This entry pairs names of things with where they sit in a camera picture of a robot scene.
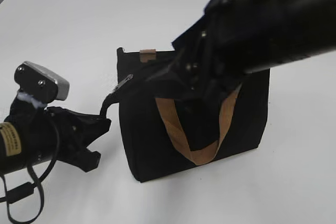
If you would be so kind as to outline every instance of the brown handle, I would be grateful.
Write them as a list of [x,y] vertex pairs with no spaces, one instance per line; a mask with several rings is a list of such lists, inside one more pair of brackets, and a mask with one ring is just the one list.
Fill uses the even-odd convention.
[[240,87],[235,90],[223,103],[219,113],[219,140],[199,151],[191,151],[187,137],[181,126],[175,102],[172,99],[156,98],[156,105],[166,127],[168,136],[175,149],[195,165],[211,162],[217,155],[220,146],[231,126],[231,121],[239,94]]

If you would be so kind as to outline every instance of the label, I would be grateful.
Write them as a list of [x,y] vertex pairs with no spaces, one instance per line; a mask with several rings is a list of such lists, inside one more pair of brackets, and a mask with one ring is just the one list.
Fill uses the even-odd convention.
[[22,152],[19,134],[11,123],[0,123],[0,133],[4,139],[7,157]]

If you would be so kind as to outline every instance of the black bag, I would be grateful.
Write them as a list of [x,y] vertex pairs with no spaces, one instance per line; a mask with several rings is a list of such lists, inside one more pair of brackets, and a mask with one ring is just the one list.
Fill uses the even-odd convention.
[[[119,82],[148,60],[175,54],[117,53]],[[146,90],[123,100],[120,127],[133,176],[145,182],[257,148],[267,122],[268,88],[269,70],[250,75],[223,102],[219,122],[197,104],[155,99]]]

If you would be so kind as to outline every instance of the black cylinder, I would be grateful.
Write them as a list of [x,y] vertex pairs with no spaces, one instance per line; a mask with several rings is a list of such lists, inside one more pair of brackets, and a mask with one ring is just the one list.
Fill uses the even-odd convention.
[[235,0],[218,24],[217,53],[245,73],[336,49],[336,0]]
[[20,111],[0,123],[0,173],[23,169],[28,162],[40,164],[51,160],[56,137],[44,111],[27,110],[31,105],[14,100],[11,112]]

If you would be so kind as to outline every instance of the white table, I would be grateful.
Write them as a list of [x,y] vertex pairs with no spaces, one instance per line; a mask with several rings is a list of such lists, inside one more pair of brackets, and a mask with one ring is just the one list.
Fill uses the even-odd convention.
[[[5,0],[0,120],[18,88],[14,71],[25,60],[70,81],[68,100],[53,105],[98,113],[117,81],[116,49],[171,49],[207,1]],[[36,223],[336,223],[335,66],[336,54],[329,54],[272,70],[259,149],[144,184],[128,169],[113,106],[110,132],[91,146],[102,154],[100,167],[85,174],[57,163],[44,183],[46,207]],[[28,176],[7,178],[13,188]],[[37,195],[12,209],[19,220],[33,217]],[[0,222],[9,223],[4,205]]]

